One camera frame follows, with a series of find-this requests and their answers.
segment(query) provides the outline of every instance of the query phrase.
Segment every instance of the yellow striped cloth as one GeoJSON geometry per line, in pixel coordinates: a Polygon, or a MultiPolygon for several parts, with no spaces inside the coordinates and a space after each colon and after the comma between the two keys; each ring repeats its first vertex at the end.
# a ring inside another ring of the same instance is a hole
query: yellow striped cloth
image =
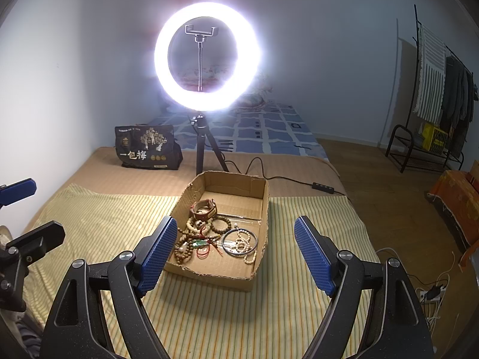
{"type": "MultiPolygon", "coordinates": [[[[25,299],[38,320],[46,322],[74,259],[97,263],[132,249],[156,228],[177,198],[96,194],[77,185],[59,192],[37,225],[59,221],[65,228],[65,242],[32,265],[25,280],[25,299]]],[[[378,261],[366,228],[346,197],[271,198],[269,244],[251,292],[163,272],[144,298],[150,320],[172,359],[303,356],[329,304],[329,298],[316,288],[294,240],[294,220],[303,214],[339,249],[378,261]]],[[[364,291],[345,357],[357,350],[368,304],[369,292],[364,291]]],[[[104,293],[104,308],[116,353],[128,357],[109,293],[104,293]]]]}

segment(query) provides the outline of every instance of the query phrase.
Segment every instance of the screw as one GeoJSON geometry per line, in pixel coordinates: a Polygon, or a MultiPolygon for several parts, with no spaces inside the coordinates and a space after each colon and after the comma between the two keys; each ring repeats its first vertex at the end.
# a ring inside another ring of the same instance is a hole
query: screw
{"type": "Polygon", "coordinates": [[[73,261],[71,266],[73,268],[79,268],[79,267],[83,266],[83,263],[85,263],[85,262],[83,262],[83,259],[76,259],[76,260],[73,261]]]}
{"type": "Polygon", "coordinates": [[[120,254],[120,259],[121,260],[130,260],[132,256],[133,256],[133,253],[131,251],[123,251],[120,254]]]}
{"type": "Polygon", "coordinates": [[[339,257],[344,260],[351,260],[353,259],[353,254],[351,251],[341,251],[339,257]]]}
{"type": "Polygon", "coordinates": [[[8,280],[3,280],[0,283],[0,287],[1,287],[2,290],[9,289],[10,286],[11,286],[11,284],[10,284],[10,282],[8,282],[8,280]]]}
{"type": "Polygon", "coordinates": [[[392,267],[399,267],[401,263],[396,259],[396,258],[391,258],[390,260],[387,261],[390,266],[392,267]]]}

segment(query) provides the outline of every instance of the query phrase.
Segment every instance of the silver bangle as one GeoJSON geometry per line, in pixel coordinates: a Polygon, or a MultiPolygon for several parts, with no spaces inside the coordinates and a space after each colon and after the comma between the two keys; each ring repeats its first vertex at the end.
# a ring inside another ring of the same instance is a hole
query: silver bangle
{"type": "Polygon", "coordinates": [[[257,247],[258,247],[258,238],[256,237],[256,235],[251,232],[249,229],[244,229],[244,228],[233,228],[233,229],[230,229],[228,232],[226,232],[223,237],[221,238],[221,247],[223,248],[223,250],[228,254],[228,255],[231,255],[231,256],[245,256],[245,255],[249,255],[251,254],[257,247]],[[226,236],[232,234],[233,232],[237,232],[238,230],[243,230],[243,231],[246,231],[248,234],[250,234],[251,236],[254,237],[254,239],[256,240],[256,243],[254,245],[254,247],[251,247],[250,250],[246,251],[246,252],[231,252],[229,251],[226,247],[225,247],[225,239],[226,239],[226,236]]]}

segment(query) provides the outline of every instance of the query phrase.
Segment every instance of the power strip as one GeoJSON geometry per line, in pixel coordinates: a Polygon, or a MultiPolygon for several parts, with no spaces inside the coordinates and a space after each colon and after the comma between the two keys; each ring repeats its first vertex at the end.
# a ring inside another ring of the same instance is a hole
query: power strip
{"type": "Polygon", "coordinates": [[[433,299],[425,299],[423,302],[422,300],[427,294],[427,291],[421,290],[419,293],[419,302],[420,303],[438,303],[442,299],[442,297],[444,297],[444,293],[446,293],[446,288],[442,287],[441,292],[436,297],[434,297],[433,299]]]}

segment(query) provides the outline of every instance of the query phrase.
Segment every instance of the tripod leg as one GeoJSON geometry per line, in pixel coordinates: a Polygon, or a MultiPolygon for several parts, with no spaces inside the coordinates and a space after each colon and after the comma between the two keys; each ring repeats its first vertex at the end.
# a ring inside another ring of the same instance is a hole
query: tripod leg
{"type": "Polygon", "coordinates": [[[203,173],[205,135],[202,133],[196,137],[196,175],[203,173]]]}
{"type": "Polygon", "coordinates": [[[227,173],[229,173],[228,166],[226,166],[225,160],[224,160],[223,157],[221,156],[221,151],[219,150],[219,147],[218,147],[218,145],[216,144],[215,137],[212,135],[212,133],[210,132],[209,129],[207,129],[207,130],[205,131],[205,134],[206,134],[206,136],[208,137],[208,141],[209,141],[210,144],[211,144],[211,148],[212,148],[213,151],[215,152],[216,158],[218,158],[219,164],[220,164],[221,167],[223,168],[223,171],[226,171],[227,173]]]}

